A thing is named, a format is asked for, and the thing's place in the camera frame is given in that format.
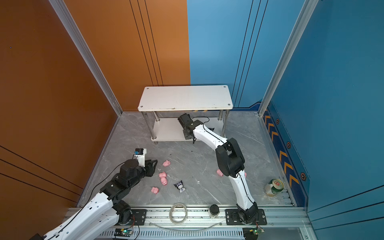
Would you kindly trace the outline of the black white Kuromi figure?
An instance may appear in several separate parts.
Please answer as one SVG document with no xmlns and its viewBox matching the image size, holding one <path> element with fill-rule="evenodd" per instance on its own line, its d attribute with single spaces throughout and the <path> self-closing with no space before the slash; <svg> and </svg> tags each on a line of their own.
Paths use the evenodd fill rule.
<svg viewBox="0 0 384 240">
<path fill-rule="evenodd" d="M 183 193 L 186 190 L 183 181 L 179 181 L 178 183 L 174 184 L 174 186 L 179 190 L 180 193 Z"/>
</svg>

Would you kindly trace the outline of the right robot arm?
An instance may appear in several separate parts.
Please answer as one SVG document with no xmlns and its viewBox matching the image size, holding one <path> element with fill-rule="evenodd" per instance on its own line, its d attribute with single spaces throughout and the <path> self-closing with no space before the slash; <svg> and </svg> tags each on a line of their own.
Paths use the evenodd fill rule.
<svg viewBox="0 0 384 240">
<path fill-rule="evenodd" d="M 193 120 L 189 114 L 178 117 L 187 140 L 199 140 L 211 147 L 217 158 L 219 170 L 228 177 L 233 186 L 239 218 L 245 225 L 255 222 L 259 208 L 246 181 L 245 158 L 236 139 L 221 137 L 206 127 L 200 120 Z"/>
</svg>

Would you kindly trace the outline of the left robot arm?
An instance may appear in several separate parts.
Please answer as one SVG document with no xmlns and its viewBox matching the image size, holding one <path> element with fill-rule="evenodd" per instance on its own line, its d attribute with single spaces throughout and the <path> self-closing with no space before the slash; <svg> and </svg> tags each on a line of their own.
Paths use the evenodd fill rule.
<svg viewBox="0 0 384 240">
<path fill-rule="evenodd" d="M 131 206 L 123 198 L 141 179 L 152 177 L 157 160 L 130 159 L 120 165 L 120 172 L 107 182 L 100 191 L 79 211 L 58 227 L 32 240 L 94 240 L 108 228 L 134 222 Z"/>
</svg>

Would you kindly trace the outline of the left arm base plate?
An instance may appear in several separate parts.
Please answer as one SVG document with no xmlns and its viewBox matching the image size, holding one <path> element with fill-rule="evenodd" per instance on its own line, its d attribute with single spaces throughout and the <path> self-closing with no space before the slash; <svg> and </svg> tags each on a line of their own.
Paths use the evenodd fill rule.
<svg viewBox="0 0 384 240">
<path fill-rule="evenodd" d="M 143 226 L 146 221 L 146 209 L 131 209 L 125 211 L 119 217 L 118 224 L 121 226 Z"/>
</svg>

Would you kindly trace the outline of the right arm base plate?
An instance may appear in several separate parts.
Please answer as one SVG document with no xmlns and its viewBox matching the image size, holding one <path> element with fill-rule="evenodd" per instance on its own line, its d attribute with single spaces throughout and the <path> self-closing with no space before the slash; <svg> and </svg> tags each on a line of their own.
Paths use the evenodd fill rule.
<svg viewBox="0 0 384 240">
<path fill-rule="evenodd" d="M 225 210 L 226 215 L 226 224 L 228 226 L 235 226 L 235 225 L 259 225 L 259 226 L 266 226 L 268 224 L 267 217 L 265 215 L 265 211 L 263 209 L 259 209 L 258 215 L 255 217 L 255 219 L 251 223 L 243 223 L 241 221 L 239 210 L 237 209 L 226 209 Z"/>
</svg>

